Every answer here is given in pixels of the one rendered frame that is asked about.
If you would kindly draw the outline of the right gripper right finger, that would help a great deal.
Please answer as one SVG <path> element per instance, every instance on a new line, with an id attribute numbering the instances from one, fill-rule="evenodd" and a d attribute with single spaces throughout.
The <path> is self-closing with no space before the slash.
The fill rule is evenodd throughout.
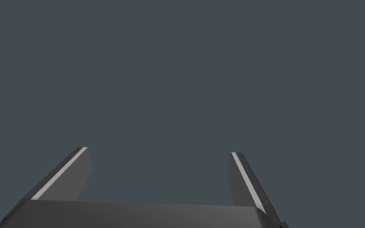
<path id="1" fill-rule="evenodd" d="M 271 201 L 242 153 L 232 152 L 228 163 L 228 181 L 235 206 L 261 209 L 274 222 L 281 222 Z"/>

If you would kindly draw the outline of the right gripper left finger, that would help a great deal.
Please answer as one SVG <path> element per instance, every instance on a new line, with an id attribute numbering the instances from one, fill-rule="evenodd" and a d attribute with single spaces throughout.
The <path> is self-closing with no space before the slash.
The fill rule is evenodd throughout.
<path id="1" fill-rule="evenodd" d="M 77 147 L 23 199 L 76 201 L 91 172 L 89 148 Z"/>

